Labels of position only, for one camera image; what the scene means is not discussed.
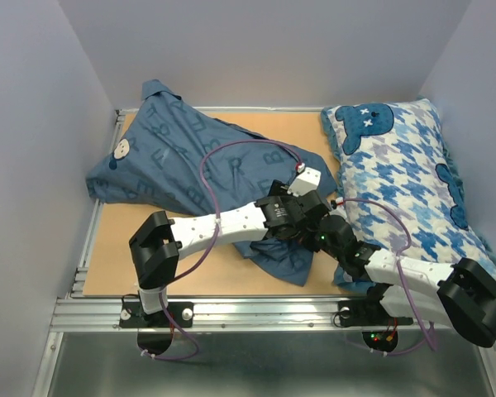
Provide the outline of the blue letter-print pillowcase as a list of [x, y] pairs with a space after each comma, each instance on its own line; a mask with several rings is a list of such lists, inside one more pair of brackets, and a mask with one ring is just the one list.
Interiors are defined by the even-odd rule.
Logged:
[[211, 118], [158, 79], [143, 83], [141, 100], [113, 151], [86, 176], [93, 199], [207, 215], [263, 198], [274, 180], [291, 183], [300, 160], [321, 172], [322, 196], [336, 191], [320, 155], [296, 146], [287, 151], [256, 132]]

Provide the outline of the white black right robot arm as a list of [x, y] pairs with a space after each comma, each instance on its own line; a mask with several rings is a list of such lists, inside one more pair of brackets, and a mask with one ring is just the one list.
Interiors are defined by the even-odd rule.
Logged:
[[353, 280], [383, 287], [370, 291], [364, 302], [370, 321], [414, 317], [449, 326], [479, 347], [496, 342], [496, 280], [477, 261], [433, 263], [404, 257], [358, 240], [339, 215], [317, 223], [314, 241]]

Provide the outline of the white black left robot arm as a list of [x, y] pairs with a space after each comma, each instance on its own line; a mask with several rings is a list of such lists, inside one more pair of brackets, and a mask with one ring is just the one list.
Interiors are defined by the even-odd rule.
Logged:
[[294, 195], [283, 187], [242, 207], [218, 215], [169, 218], [164, 211], [152, 213], [129, 240], [141, 305], [139, 316], [157, 326], [167, 316], [167, 286], [174, 283], [178, 262], [202, 252], [201, 265], [215, 246], [238, 242], [312, 240], [329, 203], [316, 189]]

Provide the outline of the blue houndstooth bear pillow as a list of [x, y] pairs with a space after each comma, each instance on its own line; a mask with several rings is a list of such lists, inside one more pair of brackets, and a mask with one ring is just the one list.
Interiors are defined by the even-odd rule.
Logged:
[[426, 98], [324, 108], [323, 131], [340, 163], [337, 191], [356, 237], [433, 263], [496, 258], [469, 225], [465, 191]]

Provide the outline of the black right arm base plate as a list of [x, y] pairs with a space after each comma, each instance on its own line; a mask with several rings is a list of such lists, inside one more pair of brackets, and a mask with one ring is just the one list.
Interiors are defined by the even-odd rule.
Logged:
[[413, 325], [410, 317], [394, 317], [388, 314], [380, 302], [367, 299], [340, 301], [332, 322], [339, 328], [387, 327], [394, 323], [399, 326]]

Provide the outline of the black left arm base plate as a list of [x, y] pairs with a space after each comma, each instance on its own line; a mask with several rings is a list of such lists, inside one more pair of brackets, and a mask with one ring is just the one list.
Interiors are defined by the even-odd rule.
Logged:
[[[193, 326], [193, 303], [171, 302], [167, 311], [180, 327], [191, 328]], [[123, 329], [169, 328], [170, 325], [162, 309], [157, 313], [146, 314], [138, 301], [128, 301], [122, 305], [118, 324]]]

